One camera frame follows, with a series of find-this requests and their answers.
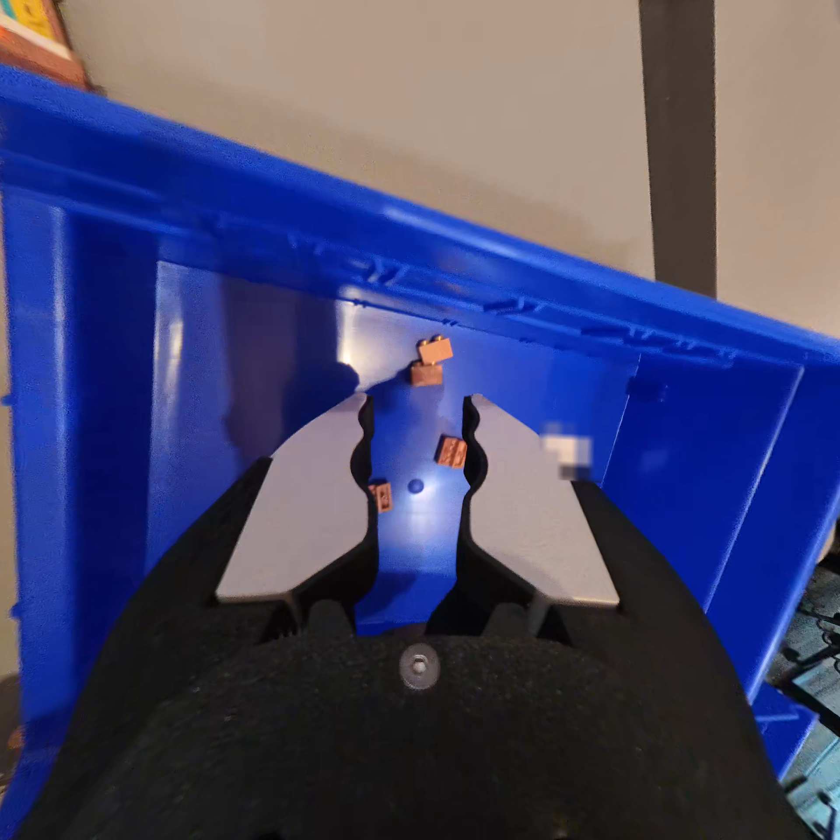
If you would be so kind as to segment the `blue plastic bin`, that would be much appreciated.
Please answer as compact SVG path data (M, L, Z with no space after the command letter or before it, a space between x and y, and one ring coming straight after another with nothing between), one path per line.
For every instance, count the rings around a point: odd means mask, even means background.
M2 838L808 838L838 340L17 70Z

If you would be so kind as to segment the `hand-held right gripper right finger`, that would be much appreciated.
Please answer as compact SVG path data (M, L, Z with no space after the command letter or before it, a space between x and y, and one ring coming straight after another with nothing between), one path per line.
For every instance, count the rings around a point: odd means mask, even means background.
M457 576L484 607L499 602L616 607L620 601L592 528L561 475L561 447L501 407L465 399L467 442Z

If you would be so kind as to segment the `dark printed toy box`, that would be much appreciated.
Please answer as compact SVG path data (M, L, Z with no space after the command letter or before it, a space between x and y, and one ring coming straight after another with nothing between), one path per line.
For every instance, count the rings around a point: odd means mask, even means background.
M54 1L1 2L1 62L82 91L88 74Z

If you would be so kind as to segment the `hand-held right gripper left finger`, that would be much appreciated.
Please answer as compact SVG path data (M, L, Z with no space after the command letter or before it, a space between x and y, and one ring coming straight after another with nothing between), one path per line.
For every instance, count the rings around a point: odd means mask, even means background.
M373 408L354 393L278 447L217 585L221 603L356 603L370 590Z

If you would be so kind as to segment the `grey desk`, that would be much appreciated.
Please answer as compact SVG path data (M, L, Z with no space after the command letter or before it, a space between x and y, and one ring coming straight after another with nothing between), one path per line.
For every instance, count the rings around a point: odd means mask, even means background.
M838 517L838 2L714 2L717 297L656 281L639 2L61 2L2 67L24 704L422 328L667 556L746 690Z

